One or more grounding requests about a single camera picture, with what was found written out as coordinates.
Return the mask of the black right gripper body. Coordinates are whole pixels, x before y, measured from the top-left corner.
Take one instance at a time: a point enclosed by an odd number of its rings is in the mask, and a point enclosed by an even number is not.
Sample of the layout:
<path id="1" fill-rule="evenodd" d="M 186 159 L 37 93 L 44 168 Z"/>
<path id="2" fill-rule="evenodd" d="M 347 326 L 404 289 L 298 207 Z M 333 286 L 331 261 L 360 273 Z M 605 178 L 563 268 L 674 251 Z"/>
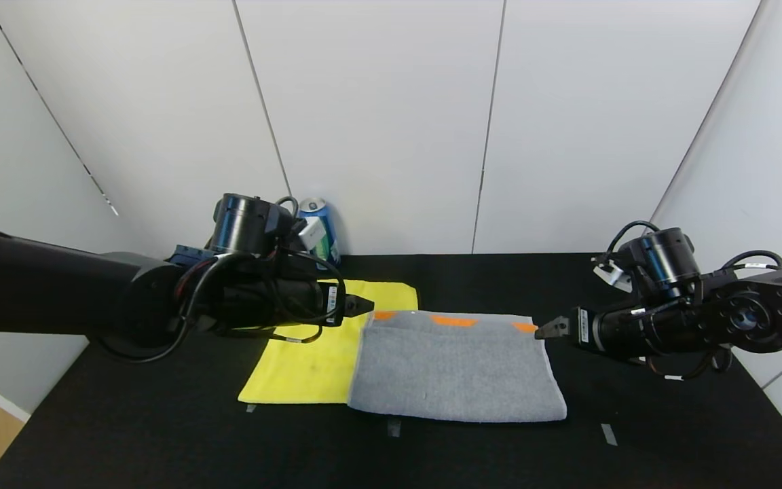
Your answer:
<path id="1" fill-rule="evenodd" d="M 570 340 L 575 346 L 611 359 L 634 359 L 648 355 L 642 324 L 630 309 L 599 312 L 575 308 L 570 320 Z"/>

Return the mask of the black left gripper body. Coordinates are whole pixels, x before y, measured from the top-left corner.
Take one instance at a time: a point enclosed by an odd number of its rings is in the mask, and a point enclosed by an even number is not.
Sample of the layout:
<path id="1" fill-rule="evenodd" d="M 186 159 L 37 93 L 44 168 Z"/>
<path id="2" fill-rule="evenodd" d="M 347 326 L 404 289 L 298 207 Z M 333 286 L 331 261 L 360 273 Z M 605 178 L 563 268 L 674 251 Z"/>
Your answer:
<path id="1" fill-rule="evenodd" d="M 345 310 L 338 285 L 320 281 L 277 280 L 274 300 L 282 318 L 289 322 L 336 326 Z"/>

